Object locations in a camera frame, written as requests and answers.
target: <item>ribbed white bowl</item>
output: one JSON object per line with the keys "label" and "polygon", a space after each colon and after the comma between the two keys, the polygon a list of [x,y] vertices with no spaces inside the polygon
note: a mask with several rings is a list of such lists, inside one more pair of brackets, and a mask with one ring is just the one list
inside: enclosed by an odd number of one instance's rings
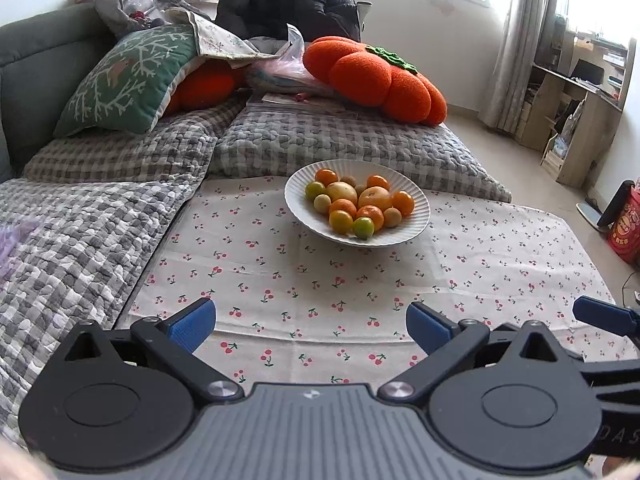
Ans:
{"label": "ribbed white bowl", "polygon": [[[316,171],[321,168],[334,170],[338,177],[352,175],[358,184],[366,183],[369,175],[381,175],[389,182],[391,193],[404,190],[414,198],[414,212],[408,218],[403,219],[398,227],[382,228],[369,240],[360,240],[353,234],[336,234],[331,229],[328,219],[317,212],[313,203],[305,197],[306,185],[315,180]],[[313,232],[329,240],[358,247],[387,247],[411,240],[424,231],[431,217],[431,208],[427,197],[411,180],[395,170],[361,160],[324,160],[297,170],[287,180],[284,188],[284,200],[293,215]]]}

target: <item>red bag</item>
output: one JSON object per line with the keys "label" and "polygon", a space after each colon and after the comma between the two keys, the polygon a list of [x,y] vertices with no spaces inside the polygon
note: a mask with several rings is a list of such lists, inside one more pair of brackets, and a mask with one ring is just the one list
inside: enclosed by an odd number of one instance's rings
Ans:
{"label": "red bag", "polygon": [[607,237],[614,252],[628,264],[640,251],[640,193],[632,187],[625,207]]}

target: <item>checkered fabric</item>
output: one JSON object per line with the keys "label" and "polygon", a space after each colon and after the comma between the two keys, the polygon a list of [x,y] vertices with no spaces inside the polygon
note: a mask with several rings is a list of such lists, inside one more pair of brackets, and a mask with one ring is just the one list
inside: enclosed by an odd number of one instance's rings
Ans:
{"label": "checkered fabric", "polygon": [[11,271],[0,279],[6,438],[23,444],[18,408],[68,330],[81,319],[104,328],[116,321],[176,213],[204,179],[217,136],[243,105],[234,98],[177,116],[145,137],[54,140],[29,163],[28,178],[0,185],[0,224],[29,219],[37,225],[10,253]]}
{"label": "checkered fabric", "polygon": [[387,166],[423,189],[511,201],[509,190],[444,124],[401,124],[375,111],[350,118],[249,104],[216,144],[210,171],[233,178],[289,176],[307,164],[332,158]]}
{"label": "checkered fabric", "polygon": [[55,139],[24,168],[35,182],[150,182],[200,174],[209,143],[218,140],[244,107],[247,94],[222,104],[162,119],[146,136],[92,128],[84,134]]}

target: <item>pumpkin plush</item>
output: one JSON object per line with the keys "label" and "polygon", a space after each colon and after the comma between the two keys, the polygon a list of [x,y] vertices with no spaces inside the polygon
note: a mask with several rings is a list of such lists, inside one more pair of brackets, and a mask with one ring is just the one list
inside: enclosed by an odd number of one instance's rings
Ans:
{"label": "pumpkin plush", "polygon": [[440,124],[447,102],[415,66],[397,54],[348,38],[318,38],[303,64],[316,79],[362,106],[379,107],[396,121]]}

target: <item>bird embroidery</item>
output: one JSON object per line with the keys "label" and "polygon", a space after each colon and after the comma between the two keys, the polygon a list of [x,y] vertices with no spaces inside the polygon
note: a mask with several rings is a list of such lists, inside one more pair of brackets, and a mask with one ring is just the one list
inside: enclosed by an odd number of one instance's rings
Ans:
{"label": "bird embroidery", "polygon": [[125,59],[121,59],[119,62],[114,64],[109,71],[107,72],[107,83],[111,88],[116,88],[118,86],[118,76],[129,66],[131,63],[131,59],[126,57]]}

